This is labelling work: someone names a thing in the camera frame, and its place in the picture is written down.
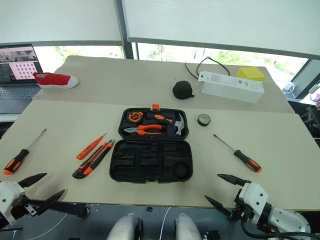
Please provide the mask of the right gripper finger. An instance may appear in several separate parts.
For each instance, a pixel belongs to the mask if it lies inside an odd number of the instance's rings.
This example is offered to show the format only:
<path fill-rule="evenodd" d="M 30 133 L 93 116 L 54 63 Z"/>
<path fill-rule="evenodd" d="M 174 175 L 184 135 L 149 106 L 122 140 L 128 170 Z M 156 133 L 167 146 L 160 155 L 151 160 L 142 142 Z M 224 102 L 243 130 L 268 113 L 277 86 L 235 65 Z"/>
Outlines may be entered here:
<path fill-rule="evenodd" d="M 222 214 L 224 214 L 225 216 L 227 216 L 228 218 L 231 218 L 232 216 L 232 212 L 229 211 L 227 208 L 225 208 L 220 202 L 216 201 L 215 199 L 205 195 L 204 196 L 209 203 L 219 212 L 221 212 Z"/>
<path fill-rule="evenodd" d="M 246 183 L 250 184 L 251 181 L 250 180 L 244 180 L 241 179 L 239 177 L 236 177 L 234 175 L 230 175 L 230 174 L 217 174 L 218 177 L 220 177 L 221 179 L 227 181 L 228 183 L 231 183 L 233 185 L 239 185 L 239 186 L 244 186 Z"/>

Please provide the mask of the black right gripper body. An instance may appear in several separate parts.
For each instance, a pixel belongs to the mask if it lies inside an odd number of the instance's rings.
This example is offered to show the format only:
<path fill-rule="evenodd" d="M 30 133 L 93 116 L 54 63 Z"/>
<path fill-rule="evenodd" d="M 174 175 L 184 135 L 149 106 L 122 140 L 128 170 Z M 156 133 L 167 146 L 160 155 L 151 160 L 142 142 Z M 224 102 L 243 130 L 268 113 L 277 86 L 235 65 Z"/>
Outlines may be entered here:
<path fill-rule="evenodd" d="M 243 200 L 240 199 L 240 189 L 234 199 L 235 207 L 234 210 L 231 211 L 231 216 L 229 217 L 229 221 L 244 221 L 245 223 L 252 219 L 254 216 L 253 209 L 246 204 Z"/>

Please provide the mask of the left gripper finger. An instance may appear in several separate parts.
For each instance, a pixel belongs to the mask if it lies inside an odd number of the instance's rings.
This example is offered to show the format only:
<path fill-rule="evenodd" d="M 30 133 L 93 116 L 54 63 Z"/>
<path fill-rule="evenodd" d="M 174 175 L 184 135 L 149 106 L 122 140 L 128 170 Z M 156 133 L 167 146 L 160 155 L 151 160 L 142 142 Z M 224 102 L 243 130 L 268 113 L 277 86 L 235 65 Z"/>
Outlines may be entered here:
<path fill-rule="evenodd" d="M 18 182 L 18 184 L 22 187 L 22 188 L 27 188 L 32 186 L 33 184 L 37 183 L 39 180 L 41 180 L 43 177 L 45 177 L 47 175 L 47 173 L 39 173 L 36 175 L 32 175 L 30 177 L 27 177 L 21 181 Z"/>
<path fill-rule="evenodd" d="M 64 192 L 65 189 L 53 194 L 46 200 L 41 200 L 38 204 L 38 207 L 36 208 L 37 215 L 40 216 L 46 210 L 50 209 L 59 200 L 59 198 L 63 195 Z"/>

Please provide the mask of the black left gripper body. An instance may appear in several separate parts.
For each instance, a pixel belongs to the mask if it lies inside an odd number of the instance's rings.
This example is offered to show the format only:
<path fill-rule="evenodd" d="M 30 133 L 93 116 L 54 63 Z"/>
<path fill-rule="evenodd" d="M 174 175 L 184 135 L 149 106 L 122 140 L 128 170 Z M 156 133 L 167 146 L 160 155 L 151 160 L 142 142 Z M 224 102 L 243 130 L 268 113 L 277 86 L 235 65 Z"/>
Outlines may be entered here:
<path fill-rule="evenodd" d="M 31 215 L 34 217 L 38 215 L 37 209 L 40 207 L 41 203 L 41 200 L 30 199 L 23 194 L 13 202 L 13 207 L 10 213 L 15 220 L 18 220 L 25 215 Z"/>

